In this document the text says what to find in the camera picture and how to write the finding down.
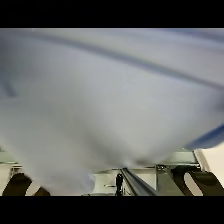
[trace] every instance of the white fabric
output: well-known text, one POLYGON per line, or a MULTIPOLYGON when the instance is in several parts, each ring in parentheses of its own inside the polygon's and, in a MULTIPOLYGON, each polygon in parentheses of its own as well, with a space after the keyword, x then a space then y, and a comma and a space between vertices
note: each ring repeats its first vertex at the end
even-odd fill
POLYGON ((1 144, 53 195, 90 193, 91 173, 156 162, 223 122, 214 38, 155 29, 0 38, 1 144))

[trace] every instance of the white cloth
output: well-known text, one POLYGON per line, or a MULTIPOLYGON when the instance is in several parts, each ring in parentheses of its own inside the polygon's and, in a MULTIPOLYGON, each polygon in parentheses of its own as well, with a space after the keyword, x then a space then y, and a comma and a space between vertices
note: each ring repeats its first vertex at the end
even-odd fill
POLYGON ((53 195, 223 122, 223 30, 2 29, 0 142, 53 195))

